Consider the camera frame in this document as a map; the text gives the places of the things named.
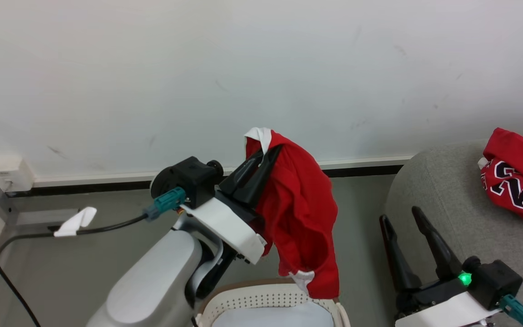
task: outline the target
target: folded red clothing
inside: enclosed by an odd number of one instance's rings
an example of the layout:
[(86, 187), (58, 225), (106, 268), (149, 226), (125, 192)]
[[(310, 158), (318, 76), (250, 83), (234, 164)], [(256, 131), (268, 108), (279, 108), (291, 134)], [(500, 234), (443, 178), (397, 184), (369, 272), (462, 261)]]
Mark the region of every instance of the folded red clothing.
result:
[(488, 197), (523, 218), (523, 136), (496, 128), (484, 157), (479, 165)]
[(247, 157), (282, 144), (256, 208), (266, 220), (264, 255), (276, 244), (281, 276), (292, 277), (311, 298), (336, 298), (340, 283), (332, 227), (338, 207), (330, 179), (307, 151), (273, 130), (253, 128), (245, 136)]

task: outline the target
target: wall outlet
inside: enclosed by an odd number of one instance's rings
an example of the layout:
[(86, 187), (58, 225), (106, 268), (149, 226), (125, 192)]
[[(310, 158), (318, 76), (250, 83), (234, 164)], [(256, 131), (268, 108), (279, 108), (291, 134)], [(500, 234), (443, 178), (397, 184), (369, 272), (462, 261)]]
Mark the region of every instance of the wall outlet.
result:
[(29, 191), (34, 175), (22, 157), (0, 156), (0, 188), (5, 192)]

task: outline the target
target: gray floor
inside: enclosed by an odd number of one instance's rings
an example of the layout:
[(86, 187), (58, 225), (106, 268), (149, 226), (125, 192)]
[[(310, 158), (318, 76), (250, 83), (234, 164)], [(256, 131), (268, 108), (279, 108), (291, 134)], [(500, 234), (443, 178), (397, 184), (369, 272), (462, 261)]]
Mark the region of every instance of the gray floor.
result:
[[(394, 176), (334, 178), (339, 214), (334, 226), (340, 270), (340, 301), (355, 327), (392, 326), (393, 290), (378, 217)], [(125, 191), (16, 199), (20, 211), (97, 207), (94, 226), (135, 217), (149, 205), (148, 191)], [(66, 239), (21, 241), (8, 271), (44, 327), (84, 326), (108, 291), (172, 226), (176, 215), (110, 233)], [(276, 277), (274, 250), (257, 265), (237, 261), (220, 284)], [(0, 326), (31, 327), (21, 304), (0, 284)]]

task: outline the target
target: beige plastic basket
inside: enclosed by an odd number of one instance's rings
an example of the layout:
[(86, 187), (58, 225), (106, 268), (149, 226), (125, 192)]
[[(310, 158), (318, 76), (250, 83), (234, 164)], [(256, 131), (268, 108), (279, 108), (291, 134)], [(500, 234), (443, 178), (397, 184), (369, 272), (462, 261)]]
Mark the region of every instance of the beige plastic basket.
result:
[(350, 327), (348, 315), (337, 298), (334, 300), (309, 298), (289, 278), (264, 279), (220, 287), (203, 302), (196, 321), (199, 327), (211, 327), (215, 319), (226, 310), (294, 307), (307, 301), (312, 301), (330, 312), (334, 327)]

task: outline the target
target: gray ottoman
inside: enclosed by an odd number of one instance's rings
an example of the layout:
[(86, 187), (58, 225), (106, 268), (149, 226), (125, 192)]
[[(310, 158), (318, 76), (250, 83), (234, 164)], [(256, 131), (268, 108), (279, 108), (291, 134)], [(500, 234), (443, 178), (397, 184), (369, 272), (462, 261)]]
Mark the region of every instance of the gray ottoman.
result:
[[(461, 262), (471, 255), (484, 263), (501, 259), (523, 277), (523, 220), (485, 194), (477, 166), (484, 147), (485, 141), (429, 149), (413, 157), (393, 181), (386, 214), (423, 283), (437, 279), (436, 265), (411, 215), (413, 205), (423, 209)], [(523, 285), (517, 298), (523, 303)], [(500, 327), (520, 326), (505, 314), (494, 321)]]

